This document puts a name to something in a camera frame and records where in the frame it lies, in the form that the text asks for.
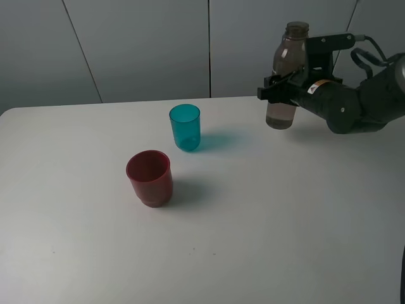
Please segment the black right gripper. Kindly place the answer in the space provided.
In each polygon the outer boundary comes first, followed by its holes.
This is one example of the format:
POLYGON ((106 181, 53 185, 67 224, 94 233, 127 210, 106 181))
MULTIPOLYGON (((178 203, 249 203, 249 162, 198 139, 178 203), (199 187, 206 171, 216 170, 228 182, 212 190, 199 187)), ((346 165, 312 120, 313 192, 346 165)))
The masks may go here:
POLYGON ((293 104, 324 119, 335 134, 361 132, 361 105, 355 89, 330 79, 305 78, 303 71, 264 79, 257 90, 259 100, 270 104, 293 104))

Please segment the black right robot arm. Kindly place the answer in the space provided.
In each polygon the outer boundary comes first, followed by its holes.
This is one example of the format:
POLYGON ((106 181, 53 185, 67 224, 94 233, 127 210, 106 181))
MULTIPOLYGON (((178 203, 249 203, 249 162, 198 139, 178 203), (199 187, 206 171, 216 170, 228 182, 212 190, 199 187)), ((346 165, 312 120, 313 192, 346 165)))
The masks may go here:
POLYGON ((284 77, 268 77, 257 97, 301 107, 324 119, 335 134, 376 132, 404 116, 404 56, 357 88, 302 68, 284 77))

